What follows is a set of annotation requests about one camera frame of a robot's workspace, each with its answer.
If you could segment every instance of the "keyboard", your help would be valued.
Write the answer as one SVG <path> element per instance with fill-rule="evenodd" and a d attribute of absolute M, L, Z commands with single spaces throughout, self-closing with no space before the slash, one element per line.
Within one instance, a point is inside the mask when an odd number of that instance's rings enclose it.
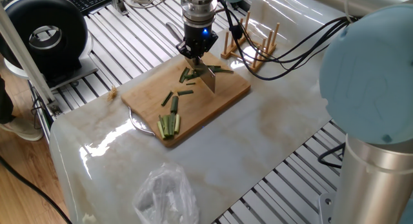
<path fill-rule="evenodd" d="M 89 11 L 92 11 L 100 6 L 103 6 L 111 0 L 70 0 L 81 11 L 83 15 L 88 15 Z"/>

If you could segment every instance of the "person's shoe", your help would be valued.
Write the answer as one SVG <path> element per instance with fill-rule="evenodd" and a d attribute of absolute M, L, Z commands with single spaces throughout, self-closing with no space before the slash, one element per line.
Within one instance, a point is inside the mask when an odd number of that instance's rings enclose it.
<path fill-rule="evenodd" d="M 0 128 L 6 131 L 14 132 L 22 139 L 37 141 L 43 137 L 43 131 L 41 129 L 35 129 L 32 122 L 23 118 L 16 117 L 8 125 L 10 127 L 0 124 Z"/>

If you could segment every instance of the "green onion piece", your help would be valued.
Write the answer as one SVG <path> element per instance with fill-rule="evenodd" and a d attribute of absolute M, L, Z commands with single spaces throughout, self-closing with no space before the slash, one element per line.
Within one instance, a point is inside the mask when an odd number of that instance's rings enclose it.
<path fill-rule="evenodd" d="M 193 73 L 192 75 L 185 75 L 184 76 L 184 78 L 186 79 L 186 80 L 191 80 L 191 79 L 195 79 L 195 78 L 198 78 L 199 77 L 199 74 L 198 73 Z"/>
<path fill-rule="evenodd" d="M 225 70 L 225 69 L 215 69 L 215 70 L 213 71 L 213 73 L 219 73 L 219 72 L 231 73 L 231 74 L 234 73 L 233 70 Z"/>
<path fill-rule="evenodd" d="M 174 128 L 175 128 L 175 113 L 171 113 L 169 117 L 169 135 L 172 137 L 174 135 Z"/>
<path fill-rule="evenodd" d="M 165 106 L 168 103 L 169 99 L 172 97 L 172 95 L 174 95 L 174 93 L 172 91 L 170 91 L 168 96 L 165 98 L 165 100 L 163 100 L 161 105 Z"/>
<path fill-rule="evenodd" d="M 174 96 L 172 98 L 172 105 L 170 106 L 170 112 L 171 113 L 177 113 L 178 112 L 178 97 Z"/>
<path fill-rule="evenodd" d="M 162 120 L 162 116 L 161 115 L 159 115 L 159 122 L 161 123 L 161 125 L 162 125 L 162 130 L 163 130 L 163 120 Z"/>
<path fill-rule="evenodd" d="M 194 93 L 193 90 L 186 90 L 186 91 L 180 91 L 180 92 L 178 92 L 178 95 L 179 95 L 179 96 L 182 96 L 182 95 L 193 94 L 193 93 Z"/>
<path fill-rule="evenodd" d="M 162 128 L 162 124 L 161 124 L 160 121 L 157 122 L 157 127 L 158 127 L 158 129 L 159 129 L 159 131 L 160 131 L 160 133 L 161 133 L 162 139 L 166 139 L 165 135 L 163 134 L 163 128 Z"/>
<path fill-rule="evenodd" d="M 188 75 L 188 72 L 189 72 L 189 68 L 185 68 L 184 71 L 181 74 L 181 77 L 179 78 L 180 83 L 183 83 L 185 81 L 185 79 L 186 79 L 185 76 Z"/>
<path fill-rule="evenodd" d="M 209 67 L 209 69 L 211 69 L 211 71 L 214 71 L 216 69 L 221 69 L 221 66 L 209 65 L 208 67 Z"/>
<path fill-rule="evenodd" d="M 162 117 L 163 120 L 163 134 L 165 137 L 169 137 L 169 115 L 165 115 Z"/>
<path fill-rule="evenodd" d="M 175 117 L 175 134 L 179 133 L 180 124 L 181 124 L 181 117 L 179 116 L 179 114 L 176 114 L 176 117 Z"/>

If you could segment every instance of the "white table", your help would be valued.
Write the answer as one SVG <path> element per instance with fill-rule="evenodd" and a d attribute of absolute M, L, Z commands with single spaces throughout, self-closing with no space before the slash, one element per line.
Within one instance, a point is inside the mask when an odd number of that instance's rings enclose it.
<path fill-rule="evenodd" d="M 280 22 L 279 55 L 339 15 L 311 0 L 253 0 L 250 29 L 263 37 Z M 219 36 L 211 49 L 217 57 L 225 33 Z M 119 96 L 157 68 L 118 87 L 112 103 L 102 96 L 58 117 L 50 150 L 74 223 L 139 223 L 133 196 L 149 172 L 164 162 L 183 166 L 201 211 L 200 223 L 211 223 L 330 120 L 317 83 L 321 56 L 271 82 L 254 78 L 236 59 L 227 63 L 251 82 L 251 92 L 174 149 L 135 130 Z M 279 65 L 266 64 L 260 74 L 280 72 Z"/>

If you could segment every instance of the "knife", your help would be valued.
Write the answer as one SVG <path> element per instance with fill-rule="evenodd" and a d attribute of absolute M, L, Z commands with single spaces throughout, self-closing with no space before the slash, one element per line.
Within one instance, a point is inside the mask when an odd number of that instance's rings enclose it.
<path fill-rule="evenodd" d="M 213 73 L 211 69 L 207 67 L 199 57 L 193 59 L 185 57 L 185 59 L 192 67 L 192 69 L 194 69 L 199 74 L 200 78 L 202 79 L 202 81 L 204 81 L 207 87 L 211 89 L 213 93 L 215 93 L 215 73 Z"/>

